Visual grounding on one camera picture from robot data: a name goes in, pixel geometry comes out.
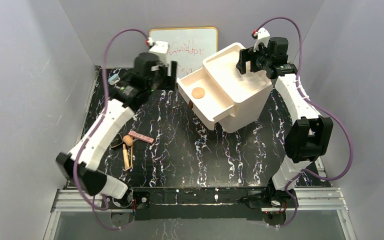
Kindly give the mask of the white drawer organizer box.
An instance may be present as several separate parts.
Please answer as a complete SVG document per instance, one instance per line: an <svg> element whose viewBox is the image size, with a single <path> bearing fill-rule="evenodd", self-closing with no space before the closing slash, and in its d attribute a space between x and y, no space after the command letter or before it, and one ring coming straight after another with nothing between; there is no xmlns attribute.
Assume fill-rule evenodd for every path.
<svg viewBox="0 0 384 240"><path fill-rule="evenodd" d="M235 42L202 61L203 68L234 103L233 113L218 122L227 133L256 121L273 88L265 71L250 72L250 62L246 63L246 73L240 74L236 64L243 49Z"/></svg>

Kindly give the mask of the round orange makeup sponge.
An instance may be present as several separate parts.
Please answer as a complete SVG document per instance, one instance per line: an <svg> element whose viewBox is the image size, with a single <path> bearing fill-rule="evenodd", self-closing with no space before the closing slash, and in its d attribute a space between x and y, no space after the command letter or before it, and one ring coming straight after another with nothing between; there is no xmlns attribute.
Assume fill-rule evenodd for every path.
<svg viewBox="0 0 384 240"><path fill-rule="evenodd" d="M205 96L206 92L205 89L202 87L195 87L191 91L191 95L194 99L202 99Z"/></svg>

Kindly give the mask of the white top drawer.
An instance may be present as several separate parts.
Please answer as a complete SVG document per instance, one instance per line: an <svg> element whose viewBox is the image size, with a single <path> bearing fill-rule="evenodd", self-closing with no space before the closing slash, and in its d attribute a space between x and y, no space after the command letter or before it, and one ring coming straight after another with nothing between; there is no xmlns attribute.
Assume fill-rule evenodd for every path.
<svg viewBox="0 0 384 240"><path fill-rule="evenodd" d="M232 99L203 67L178 78L176 83L183 99L210 131L215 129L216 123L234 112ZM205 90L205 96L201 99L192 97L191 92L197 87Z"/></svg>

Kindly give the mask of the pink lipstick box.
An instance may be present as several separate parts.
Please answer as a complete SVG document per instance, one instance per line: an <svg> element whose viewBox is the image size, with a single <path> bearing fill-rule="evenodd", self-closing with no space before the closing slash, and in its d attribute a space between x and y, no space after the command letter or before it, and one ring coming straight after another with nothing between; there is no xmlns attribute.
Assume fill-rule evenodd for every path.
<svg viewBox="0 0 384 240"><path fill-rule="evenodd" d="M143 135L143 134L140 134L140 133L137 133L137 132L135 132L135 131L130 131L129 133L128 133L128 135L130 136L130 137L133 137L133 138L135 138L135 139L138 139L138 140L141 140L141 141L143 141L143 142L146 142L146 143L149 143L149 144L153 144L154 143L154 139L153 138L151 138L151 137L149 137L149 136L146 136L146 135Z"/></svg>

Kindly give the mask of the teardrop orange makeup sponge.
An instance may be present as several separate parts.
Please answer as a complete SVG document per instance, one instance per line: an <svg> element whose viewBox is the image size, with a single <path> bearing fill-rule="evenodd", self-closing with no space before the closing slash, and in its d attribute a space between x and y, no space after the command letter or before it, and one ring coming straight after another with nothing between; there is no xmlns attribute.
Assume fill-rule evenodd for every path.
<svg viewBox="0 0 384 240"><path fill-rule="evenodd" d="M132 147L133 146L133 143L134 143L134 140L133 138L130 136L130 135L125 135L123 138L122 138L123 142L129 146L129 147Z"/></svg>

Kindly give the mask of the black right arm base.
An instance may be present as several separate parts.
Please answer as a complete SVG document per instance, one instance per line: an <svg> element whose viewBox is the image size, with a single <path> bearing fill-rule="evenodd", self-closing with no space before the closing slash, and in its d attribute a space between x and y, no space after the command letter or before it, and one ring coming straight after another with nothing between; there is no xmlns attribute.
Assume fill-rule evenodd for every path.
<svg viewBox="0 0 384 240"><path fill-rule="evenodd" d="M294 207L296 197L294 189L287 193L284 190L276 190L269 185L263 188L252 189L246 192L246 195L236 200L238 204L245 204L251 209L274 208L274 212L284 213L288 207Z"/></svg>

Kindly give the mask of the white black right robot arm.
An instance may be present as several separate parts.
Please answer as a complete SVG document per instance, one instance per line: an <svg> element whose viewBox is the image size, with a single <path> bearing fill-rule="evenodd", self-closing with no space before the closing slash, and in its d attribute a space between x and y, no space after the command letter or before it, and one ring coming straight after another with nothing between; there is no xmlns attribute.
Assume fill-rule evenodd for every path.
<svg viewBox="0 0 384 240"><path fill-rule="evenodd" d="M298 79L298 69L288 62L288 46L286 38L272 37L267 43L259 42L239 51L236 68L240 74L265 71L286 103L293 122L284 140L286 156L279 170L270 178L264 191L250 195L249 199L290 199L299 174L326 153L333 130L332 119L323 117L307 103L308 97Z"/></svg>

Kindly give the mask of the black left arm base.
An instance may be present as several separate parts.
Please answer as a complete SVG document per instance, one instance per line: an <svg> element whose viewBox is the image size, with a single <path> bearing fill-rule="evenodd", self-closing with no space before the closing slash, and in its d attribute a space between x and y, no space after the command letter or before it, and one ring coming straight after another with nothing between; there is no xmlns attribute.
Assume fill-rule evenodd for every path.
<svg viewBox="0 0 384 240"><path fill-rule="evenodd" d="M110 210L121 209L148 209L151 204L151 188L150 187L131 187L121 198L113 198L106 196L102 200L101 206L108 206Z"/></svg>

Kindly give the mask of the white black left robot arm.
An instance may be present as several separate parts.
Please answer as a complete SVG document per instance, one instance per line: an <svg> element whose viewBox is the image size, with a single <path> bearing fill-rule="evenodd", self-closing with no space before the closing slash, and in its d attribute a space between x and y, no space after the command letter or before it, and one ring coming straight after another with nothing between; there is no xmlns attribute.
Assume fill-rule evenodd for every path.
<svg viewBox="0 0 384 240"><path fill-rule="evenodd" d="M62 174L78 183L90 196L102 194L122 199L129 186L98 169L101 159L120 129L133 118L156 90L173 91L177 78L176 61L164 63L155 53L142 52L133 68L107 88L107 106L85 136L68 153L61 152L56 163Z"/></svg>

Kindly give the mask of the light blue small stapler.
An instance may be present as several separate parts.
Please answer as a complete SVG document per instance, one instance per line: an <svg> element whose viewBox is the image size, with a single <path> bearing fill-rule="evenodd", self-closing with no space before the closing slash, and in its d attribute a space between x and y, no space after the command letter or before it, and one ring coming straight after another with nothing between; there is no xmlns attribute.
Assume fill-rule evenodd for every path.
<svg viewBox="0 0 384 240"><path fill-rule="evenodd" d="M109 85L113 86L117 84L120 81L120 77L118 74L114 74L111 77L108 78L107 82Z"/></svg>

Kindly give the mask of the yellow framed whiteboard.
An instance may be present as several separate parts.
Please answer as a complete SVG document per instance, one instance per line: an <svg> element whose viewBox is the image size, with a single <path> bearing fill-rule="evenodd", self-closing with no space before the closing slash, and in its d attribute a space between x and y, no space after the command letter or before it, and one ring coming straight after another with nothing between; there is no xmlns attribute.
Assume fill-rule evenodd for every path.
<svg viewBox="0 0 384 240"><path fill-rule="evenodd" d="M167 60L177 62L180 79L201 68L203 60L218 51L215 27L154 28L149 36L168 43Z"/></svg>

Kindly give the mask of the black compact powder case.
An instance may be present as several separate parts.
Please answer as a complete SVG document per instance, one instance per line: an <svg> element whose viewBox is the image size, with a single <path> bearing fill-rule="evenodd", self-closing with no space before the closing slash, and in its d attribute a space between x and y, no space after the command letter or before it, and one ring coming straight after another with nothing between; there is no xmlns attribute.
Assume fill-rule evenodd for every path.
<svg viewBox="0 0 384 240"><path fill-rule="evenodd" d="M109 145L109 147L111 149L116 149L118 148L119 146L121 146L123 144L123 139L122 138L115 138Z"/></svg>

